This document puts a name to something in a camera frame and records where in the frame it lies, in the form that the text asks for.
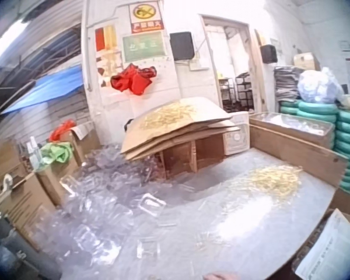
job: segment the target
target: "red bag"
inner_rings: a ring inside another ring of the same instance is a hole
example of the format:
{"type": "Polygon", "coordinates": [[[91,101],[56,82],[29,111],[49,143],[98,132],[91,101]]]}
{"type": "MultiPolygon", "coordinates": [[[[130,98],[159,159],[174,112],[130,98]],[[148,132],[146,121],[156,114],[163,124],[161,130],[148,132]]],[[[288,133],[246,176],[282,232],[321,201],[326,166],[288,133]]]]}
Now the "red bag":
{"type": "Polygon", "coordinates": [[[49,136],[49,142],[60,141],[61,134],[70,130],[70,128],[75,127],[76,123],[73,120],[67,120],[59,125],[55,130],[53,130],[51,136],[49,136]]]}
{"type": "Polygon", "coordinates": [[[123,72],[110,79],[111,86],[121,92],[129,89],[135,95],[142,95],[144,90],[152,83],[150,78],[157,76],[155,67],[140,69],[129,64],[123,72]]]}

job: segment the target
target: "paper document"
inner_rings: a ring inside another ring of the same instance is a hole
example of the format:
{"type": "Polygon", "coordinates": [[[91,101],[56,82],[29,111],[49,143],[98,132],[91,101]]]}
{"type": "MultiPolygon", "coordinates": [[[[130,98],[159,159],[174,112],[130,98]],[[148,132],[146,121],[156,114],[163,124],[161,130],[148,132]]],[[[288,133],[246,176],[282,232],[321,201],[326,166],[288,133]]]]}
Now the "paper document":
{"type": "Polygon", "coordinates": [[[346,280],[350,276],[350,223],[336,209],[296,275],[305,280],[346,280]]]}

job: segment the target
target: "black speaker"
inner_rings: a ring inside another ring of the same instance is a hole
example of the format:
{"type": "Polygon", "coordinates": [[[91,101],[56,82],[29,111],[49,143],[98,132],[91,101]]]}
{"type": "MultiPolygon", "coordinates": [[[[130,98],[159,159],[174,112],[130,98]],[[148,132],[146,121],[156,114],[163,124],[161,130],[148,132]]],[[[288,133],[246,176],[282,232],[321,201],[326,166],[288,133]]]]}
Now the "black speaker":
{"type": "Polygon", "coordinates": [[[262,45],[261,54],[263,63],[270,64],[278,62],[278,55],[274,45],[262,45]]]}
{"type": "Polygon", "coordinates": [[[170,44],[175,61],[194,58],[193,39],[190,32],[171,33],[170,44]]]}

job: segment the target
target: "white box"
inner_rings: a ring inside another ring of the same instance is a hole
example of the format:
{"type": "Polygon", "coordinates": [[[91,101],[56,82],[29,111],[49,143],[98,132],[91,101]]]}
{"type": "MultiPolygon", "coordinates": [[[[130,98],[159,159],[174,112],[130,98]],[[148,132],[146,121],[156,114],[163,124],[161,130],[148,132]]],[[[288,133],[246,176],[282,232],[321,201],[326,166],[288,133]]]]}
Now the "white box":
{"type": "Polygon", "coordinates": [[[231,121],[236,124],[240,131],[233,131],[223,134],[224,152],[226,156],[244,152],[250,149],[249,113],[230,113],[231,121]]]}

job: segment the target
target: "doorway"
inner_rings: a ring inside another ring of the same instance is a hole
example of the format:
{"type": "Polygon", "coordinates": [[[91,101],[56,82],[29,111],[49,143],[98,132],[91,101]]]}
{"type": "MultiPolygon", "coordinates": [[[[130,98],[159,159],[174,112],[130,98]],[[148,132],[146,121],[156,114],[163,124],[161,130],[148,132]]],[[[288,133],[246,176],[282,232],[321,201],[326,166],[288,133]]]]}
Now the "doorway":
{"type": "Polygon", "coordinates": [[[249,27],[203,17],[206,39],[216,72],[219,101],[228,113],[260,111],[259,89],[249,27]]]}

